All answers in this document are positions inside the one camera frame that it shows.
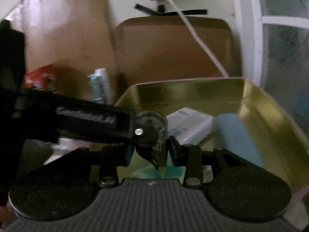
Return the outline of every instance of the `blue pad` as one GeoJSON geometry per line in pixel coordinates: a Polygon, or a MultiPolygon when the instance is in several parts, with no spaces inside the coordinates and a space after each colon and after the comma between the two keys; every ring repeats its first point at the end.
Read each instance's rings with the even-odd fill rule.
{"type": "Polygon", "coordinates": [[[235,113],[224,113],[214,118],[222,148],[264,168],[263,160],[242,120],[235,113]]]}

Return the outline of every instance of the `white box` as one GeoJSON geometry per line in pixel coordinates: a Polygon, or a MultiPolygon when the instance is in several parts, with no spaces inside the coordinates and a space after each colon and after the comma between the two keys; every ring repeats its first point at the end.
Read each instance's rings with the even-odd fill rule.
{"type": "Polygon", "coordinates": [[[198,145],[213,130],[214,116],[184,107],[167,117],[168,135],[180,145],[198,145]]]}

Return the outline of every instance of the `bolt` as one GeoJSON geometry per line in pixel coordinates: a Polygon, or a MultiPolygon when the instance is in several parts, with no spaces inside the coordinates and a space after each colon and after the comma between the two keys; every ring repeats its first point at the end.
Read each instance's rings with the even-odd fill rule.
{"type": "Polygon", "coordinates": [[[200,185],[200,179],[194,178],[194,177],[193,178],[188,178],[186,180],[186,183],[189,186],[198,186],[198,185],[200,185]]]}
{"type": "Polygon", "coordinates": [[[138,128],[138,129],[135,129],[135,134],[140,136],[143,134],[143,129],[142,128],[138,128]]]}
{"type": "Polygon", "coordinates": [[[109,177],[105,177],[105,178],[103,178],[103,180],[99,181],[98,185],[100,187],[111,187],[115,183],[116,183],[116,180],[113,177],[109,176],[109,177]]]}

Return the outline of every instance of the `clutter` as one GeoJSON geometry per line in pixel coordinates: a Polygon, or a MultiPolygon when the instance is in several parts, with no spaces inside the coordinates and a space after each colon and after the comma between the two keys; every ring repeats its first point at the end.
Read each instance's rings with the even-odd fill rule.
{"type": "Polygon", "coordinates": [[[53,63],[62,95],[92,100],[87,76],[105,67],[116,90],[107,6],[107,0],[23,0],[23,6],[17,3],[7,19],[27,36],[27,70],[53,63]]]}
{"type": "Polygon", "coordinates": [[[56,74],[53,65],[40,67],[25,75],[25,87],[34,90],[58,91],[56,74]]]}

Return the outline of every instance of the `gray ribbed pad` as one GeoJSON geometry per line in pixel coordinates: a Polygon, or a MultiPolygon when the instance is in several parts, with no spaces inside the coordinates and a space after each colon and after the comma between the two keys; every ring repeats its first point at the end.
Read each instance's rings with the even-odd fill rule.
{"type": "Polygon", "coordinates": [[[40,222],[19,218],[7,230],[18,232],[163,232],[163,231],[296,231],[283,219],[251,224],[216,211],[200,190],[178,180],[127,179],[103,189],[84,211],[72,217],[40,222]]]}

